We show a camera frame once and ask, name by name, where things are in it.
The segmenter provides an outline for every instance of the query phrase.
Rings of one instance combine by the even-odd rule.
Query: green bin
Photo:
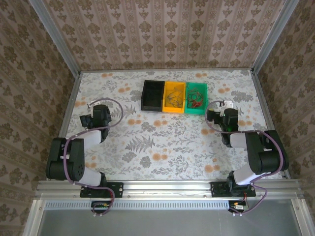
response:
[[[203,115],[205,114],[207,106],[208,106],[207,84],[186,83],[185,113]]]

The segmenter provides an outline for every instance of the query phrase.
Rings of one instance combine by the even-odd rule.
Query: plastic bin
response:
[[[164,81],[145,80],[141,95],[141,110],[161,112],[163,107]]]
[[[191,99],[196,102],[200,102],[201,98],[197,97],[193,94],[193,92],[189,93],[189,91],[195,90],[203,95],[201,106],[194,107]],[[186,83],[186,105],[185,105],[185,113],[187,114],[195,114],[195,115],[203,115],[205,114],[205,110],[208,106],[208,88],[207,84],[204,83]]]
[[[185,95],[185,82],[166,81],[163,96],[163,112],[184,113]]]

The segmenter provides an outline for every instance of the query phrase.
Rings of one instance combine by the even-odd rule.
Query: cable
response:
[[[235,204],[240,204],[240,203],[242,203],[243,201],[245,201],[245,203],[247,202],[247,195],[246,195],[246,192],[244,192],[244,197],[243,197],[242,201],[240,201],[240,202],[236,201],[235,203],[232,203],[232,205],[230,205],[230,207],[233,206],[233,205],[235,205]]]
[[[167,96],[168,103],[170,103],[173,107],[181,108],[183,106],[183,99],[180,97],[182,93],[183,91],[174,88],[174,91]]]
[[[106,207],[106,205],[104,204],[104,202],[96,202],[96,203],[93,203],[92,212],[93,212],[94,216],[96,216],[96,215],[103,216],[104,214],[107,213],[107,211],[109,210],[109,208],[105,209],[102,213],[96,213],[96,212],[95,212],[95,207],[98,206],[98,205],[103,205],[103,206]]]
[[[217,102],[219,102],[220,104],[223,104],[223,105],[224,105],[224,102],[223,102],[223,101],[220,101],[220,100],[210,102],[210,103],[208,104],[208,106],[207,106],[207,109],[206,109],[205,115],[204,115],[205,120],[206,120],[206,123],[207,123],[207,125],[208,125],[211,129],[213,129],[213,130],[215,130],[215,131],[217,131],[217,132],[219,132],[219,133],[222,133],[222,134],[254,133],[254,132],[260,133],[260,134],[266,136],[266,137],[274,144],[274,146],[276,147],[276,149],[277,149],[277,151],[278,151],[278,153],[279,153],[279,157],[280,157],[280,164],[279,164],[279,167],[277,168],[276,171],[274,171],[274,172],[272,172],[272,173],[270,173],[270,174],[263,174],[263,175],[258,176],[257,178],[255,178],[255,179],[253,179],[253,180],[251,181],[251,185],[252,185],[253,187],[256,187],[256,188],[260,188],[260,189],[265,190],[265,194],[264,194],[264,195],[262,196],[262,198],[256,203],[256,205],[254,205],[251,209],[249,209],[249,210],[247,210],[247,211],[244,211],[243,213],[240,213],[240,212],[237,211],[236,209],[233,209],[237,214],[239,214],[239,215],[241,216],[242,214],[246,214],[246,213],[249,213],[249,212],[251,212],[252,210],[254,210],[254,209],[255,209],[256,207],[258,207],[258,205],[266,198],[267,193],[268,193],[268,190],[267,190],[266,188],[263,188],[263,187],[260,187],[260,186],[255,185],[254,182],[257,181],[257,180],[259,180],[259,179],[261,179],[261,178],[263,178],[263,177],[272,176],[272,175],[275,175],[275,174],[277,174],[278,172],[280,172],[280,170],[282,169],[283,164],[284,164],[284,156],[283,156],[282,151],[281,151],[281,148],[279,147],[279,145],[277,144],[277,142],[276,142],[270,135],[268,135],[267,133],[265,133],[265,132],[263,132],[263,131],[261,131],[261,130],[247,130],[247,131],[226,132],[226,131],[221,131],[221,130],[218,130],[218,129],[215,129],[214,127],[212,127],[212,125],[211,125],[210,122],[208,121],[207,113],[208,113],[208,110],[209,110],[210,106],[211,106],[212,104],[214,104],[214,103],[217,103]]]
[[[115,127],[116,125],[118,125],[118,124],[122,121],[122,119],[123,119],[123,117],[124,117],[124,111],[123,111],[123,107],[121,106],[121,104],[120,104],[118,101],[116,101],[116,100],[114,100],[114,99],[111,99],[111,98],[101,98],[101,99],[98,99],[98,100],[94,101],[93,103],[91,103],[91,105],[93,105],[94,103],[99,102],[99,101],[112,101],[112,102],[117,103],[118,106],[120,107],[121,111],[122,111],[122,115],[121,115],[119,121],[118,121],[117,123],[113,124],[113,125],[108,125],[108,126],[105,126],[105,127],[99,127],[99,128],[93,128],[93,129],[86,129],[86,130],[84,130],[84,131],[82,131],[82,132],[79,132],[79,133],[77,133],[77,134],[75,134],[75,135],[72,135],[72,136],[66,141],[66,143],[65,143],[65,145],[64,145],[64,150],[63,150],[63,156],[64,156],[64,157],[66,157],[66,155],[67,155],[67,148],[68,148],[69,143],[70,143],[71,140],[77,138],[78,136],[80,136],[80,135],[82,135],[82,134],[85,134],[85,133],[88,133],[88,132],[91,132],[91,131],[94,131],[94,130],[103,130],[103,129],[109,129],[109,128]],[[66,179],[69,181],[69,183],[71,183],[71,184],[73,184],[73,185],[80,185],[80,186],[83,186],[83,187],[92,188],[92,189],[105,189],[105,190],[108,190],[108,191],[111,193],[112,200],[111,200],[111,203],[110,203],[108,209],[105,210],[105,211],[104,211],[103,213],[101,213],[101,214],[97,214],[96,212],[94,212],[94,215],[95,215],[95,216],[96,216],[96,215],[102,216],[102,215],[108,213],[109,209],[110,209],[110,208],[112,207],[112,205],[114,204],[114,199],[115,199],[115,193],[114,193],[114,191],[113,191],[111,188],[108,188],[108,187],[95,187],[95,186],[91,186],[91,185],[87,185],[87,184],[81,184],[81,183],[72,181],[72,180],[70,179],[70,176],[69,176],[69,173],[68,173],[67,161],[66,161],[66,160],[67,160],[66,158],[63,159],[63,169],[64,169],[65,177],[66,177]]]
[[[197,88],[189,89],[187,92],[187,107],[197,108],[201,107],[203,102],[203,94],[201,94]]]

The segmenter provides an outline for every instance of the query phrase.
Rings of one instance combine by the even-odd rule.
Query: connector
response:
[[[242,205],[235,205],[234,208],[236,210],[248,210],[248,205],[242,206]]]

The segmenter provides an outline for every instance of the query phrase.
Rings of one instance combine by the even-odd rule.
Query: yellow bin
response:
[[[166,81],[163,95],[163,112],[184,113],[186,83]]]

